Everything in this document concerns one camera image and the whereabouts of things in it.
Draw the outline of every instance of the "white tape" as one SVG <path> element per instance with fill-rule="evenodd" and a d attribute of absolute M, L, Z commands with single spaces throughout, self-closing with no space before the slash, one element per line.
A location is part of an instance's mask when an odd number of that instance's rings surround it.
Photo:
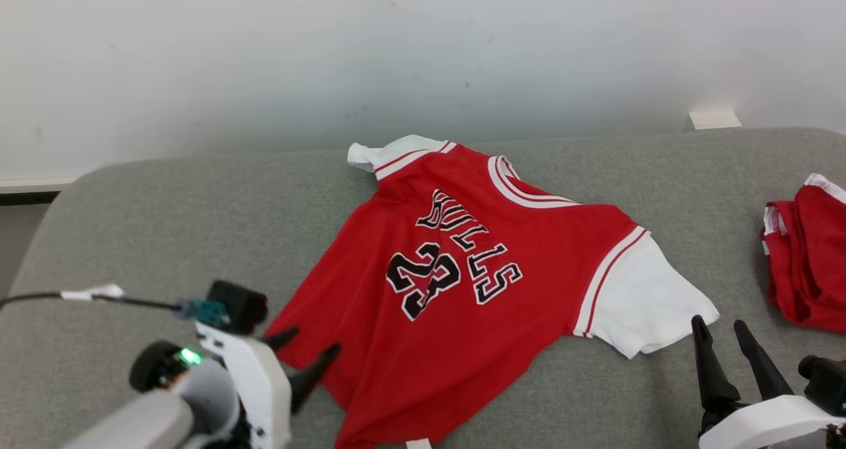
<path fill-rule="evenodd" d="M 432 449 L 428 439 L 410 440 L 405 443 L 406 449 Z"/>
<path fill-rule="evenodd" d="M 714 128 L 734 128 L 741 126 L 737 115 L 730 108 L 724 110 L 710 110 L 707 112 L 690 112 L 690 121 L 696 130 L 710 130 Z"/>
<path fill-rule="evenodd" d="M 93 300 L 94 296 L 121 298 L 124 296 L 124 290 L 118 287 L 117 284 L 106 284 L 106 286 L 93 287 L 88 290 L 78 290 L 78 292 L 66 290 L 61 293 L 61 298 L 64 300 Z"/>

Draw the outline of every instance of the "black cable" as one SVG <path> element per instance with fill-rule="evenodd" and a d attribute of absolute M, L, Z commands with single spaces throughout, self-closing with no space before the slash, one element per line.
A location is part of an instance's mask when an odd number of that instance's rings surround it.
<path fill-rule="evenodd" d="M 61 298 L 61 292 L 39 292 L 34 294 L 24 294 L 20 296 L 10 296 L 10 298 L 4 298 L 3 300 L 0 300 L 0 310 L 3 310 L 3 307 L 5 307 L 6 304 L 11 304 L 12 302 L 21 302 L 24 300 L 40 300 L 48 298 Z M 139 307 L 161 308 L 163 310 L 172 311 L 181 309 L 181 307 L 176 304 L 167 304 L 166 302 L 156 302 L 152 300 L 142 300 L 139 298 L 114 298 L 114 296 L 98 296 L 96 294 L 92 295 L 91 298 L 94 300 L 112 302 L 113 304 L 137 305 Z"/>

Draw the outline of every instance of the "white label tag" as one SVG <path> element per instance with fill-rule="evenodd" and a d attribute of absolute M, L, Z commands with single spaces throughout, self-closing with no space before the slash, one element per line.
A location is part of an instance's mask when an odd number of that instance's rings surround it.
<path fill-rule="evenodd" d="M 782 232 L 782 235 L 788 233 L 788 226 L 785 226 L 785 219 L 783 219 L 781 213 L 779 213 L 779 230 Z"/>
<path fill-rule="evenodd" d="M 773 215 L 779 215 L 779 211 L 775 206 L 764 208 L 764 235 L 773 234 Z"/>
<path fill-rule="evenodd" d="M 432 449 L 428 439 L 410 440 L 405 443 L 407 449 Z"/>

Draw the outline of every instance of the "couch cushion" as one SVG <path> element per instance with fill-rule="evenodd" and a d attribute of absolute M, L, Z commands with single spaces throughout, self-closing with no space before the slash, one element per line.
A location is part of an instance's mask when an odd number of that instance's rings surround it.
<path fill-rule="evenodd" d="M 578 202 L 612 202 L 652 230 L 669 262 L 721 311 L 715 351 L 744 401 L 759 401 L 732 330 L 744 319 L 799 392 L 803 356 L 843 358 L 846 337 L 791 325 L 765 300 L 764 204 L 811 172 L 846 183 L 846 138 L 825 130 L 716 130 L 596 141 L 468 144 L 507 154 L 520 177 Z M 59 196 L 12 295 L 118 283 L 131 296 L 203 296 L 224 278 L 293 295 L 348 214 L 375 190 L 345 151 L 129 163 Z M 0 446 L 60 446 L 133 397 L 130 366 L 149 343 L 198 347 L 166 311 L 43 301 L 0 313 Z M 293 447 L 330 447 L 344 413 L 315 392 Z M 693 343 L 628 361 L 599 341 L 561 338 L 439 445 L 695 447 L 701 409 Z"/>

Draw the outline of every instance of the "white sleeve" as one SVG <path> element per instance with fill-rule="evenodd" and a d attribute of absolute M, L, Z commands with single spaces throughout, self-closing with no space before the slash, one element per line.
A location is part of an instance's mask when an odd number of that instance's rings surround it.
<path fill-rule="evenodd" d="M 404 136 L 382 148 L 370 148 L 353 143 L 350 150 L 347 151 L 347 163 L 372 173 L 380 166 L 409 153 L 414 153 L 414 151 L 441 151 L 445 153 L 448 144 L 450 142 L 439 142 L 417 135 Z"/>
<path fill-rule="evenodd" d="M 602 338 L 627 358 L 686 337 L 696 314 L 706 325 L 720 316 L 714 304 L 667 262 L 648 233 L 619 254 L 604 277 L 586 335 Z"/>

